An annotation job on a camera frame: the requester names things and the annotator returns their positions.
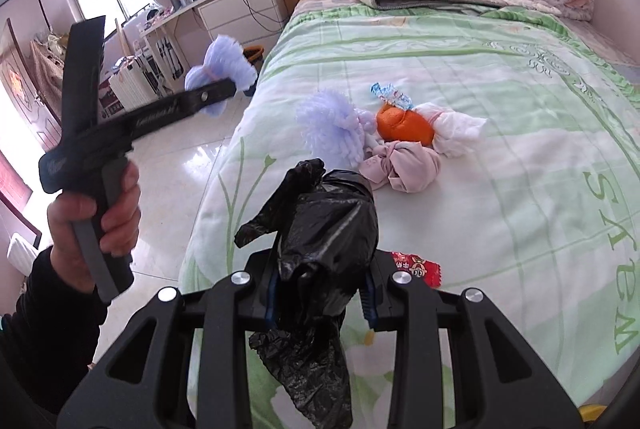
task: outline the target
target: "black sleeve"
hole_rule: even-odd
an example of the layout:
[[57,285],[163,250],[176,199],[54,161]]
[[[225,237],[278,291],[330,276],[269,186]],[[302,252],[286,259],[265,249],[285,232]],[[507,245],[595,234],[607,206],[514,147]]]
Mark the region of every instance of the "black sleeve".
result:
[[33,401],[57,414],[87,373],[107,306],[80,293],[53,270],[41,252],[13,315],[1,320],[0,351]]

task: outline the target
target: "green and white blanket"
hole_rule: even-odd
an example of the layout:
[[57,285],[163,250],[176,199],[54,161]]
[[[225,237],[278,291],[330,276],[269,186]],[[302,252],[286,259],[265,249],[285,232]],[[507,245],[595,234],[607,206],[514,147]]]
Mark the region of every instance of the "green and white blanket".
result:
[[[640,343],[640,98],[562,24],[535,11],[471,17],[353,5],[296,16],[206,192],[183,292],[213,285],[271,245],[271,236],[240,250],[232,241],[286,170],[310,157],[298,103],[333,88],[375,112],[374,82],[489,119],[477,152],[443,160],[426,191],[375,192],[379,247],[439,263],[444,290],[484,290],[573,400],[585,401]],[[394,336],[368,333],[357,303],[342,327],[353,427],[382,429]],[[248,362],[254,427],[311,427],[251,350]],[[452,416],[447,405],[448,425]]]

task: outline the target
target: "orange fabric ball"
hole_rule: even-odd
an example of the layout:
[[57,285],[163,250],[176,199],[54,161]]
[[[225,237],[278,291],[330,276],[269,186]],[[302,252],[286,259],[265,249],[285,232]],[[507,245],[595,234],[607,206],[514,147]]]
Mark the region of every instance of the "orange fabric ball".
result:
[[431,124],[420,114],[411,110],[401,110],[391,104],[385,104],[380,108],[376,122],[378,133],[385,140],[404,140],[407,142],[420,142],[428,147],[433,142],[434,131]]

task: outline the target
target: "finger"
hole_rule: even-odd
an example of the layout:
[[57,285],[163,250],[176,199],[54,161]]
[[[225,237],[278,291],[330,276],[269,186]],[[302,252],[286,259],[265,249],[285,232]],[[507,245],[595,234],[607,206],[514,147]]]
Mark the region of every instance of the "finger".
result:
[[138,230],[140,224],[140,209],[136,209],[129,221],[107,232],[100,240],[100,250],[111,252],[125,245]]
[[115,247],[113,250],[111,250],[111,255],[115,257],[120,257],[128,253],[131,253],[131,251],[135,249],[136,245],[138,244],[139,235],[140,235],[140,229],[136,229],[136,232],[134,233],[134,235],[131,236],[131,238],[126,243],[124,243],[119,247]]
[[89,219],[95,215],[97,206],[89,196],[65,191],[47,208],[49,225],[61,225],[69,221]]
[[140,170],[133,162],[129,162],[122,173],[123,192],[133,189],[133,187],[138,183],[138,180],[140,180]]
[[118,225],[127,223],[136,212],[140,201],[140,186],[136,185],[118,197],[113,206],[104,213],[100,222],[102,230],[109,232]]

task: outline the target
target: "black plastic bag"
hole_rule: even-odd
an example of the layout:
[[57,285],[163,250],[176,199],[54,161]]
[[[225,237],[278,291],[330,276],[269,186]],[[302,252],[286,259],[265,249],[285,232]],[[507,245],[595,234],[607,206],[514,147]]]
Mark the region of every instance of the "black plastic bag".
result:
[[365,178],[323,175],[320,159],[287,171],[235,241],[243,247],[278,232],[278,329],[254,333],[249,344],[316,427],[342,429],[352,417],[340,326],[376,250],[378,217]]

